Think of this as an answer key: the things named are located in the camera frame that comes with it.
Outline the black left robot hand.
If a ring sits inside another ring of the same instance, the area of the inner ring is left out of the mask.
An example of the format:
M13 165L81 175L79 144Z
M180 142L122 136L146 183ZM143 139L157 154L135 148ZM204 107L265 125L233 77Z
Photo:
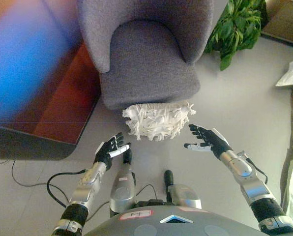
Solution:
M131 143L124 144L123 133L113 135L108 141L102 142L95 151L94 163L102 162L108 171L112 166L112 159L130 149Z

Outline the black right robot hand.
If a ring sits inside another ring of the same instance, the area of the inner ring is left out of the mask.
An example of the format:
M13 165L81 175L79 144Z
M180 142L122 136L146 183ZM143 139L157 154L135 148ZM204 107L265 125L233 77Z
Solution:
M184 147L192 151L212 151L217 159L221 154L233 149L227 140L215 129L209 130L196 124L189 124L189 129L198 140L199 143L185 143Z

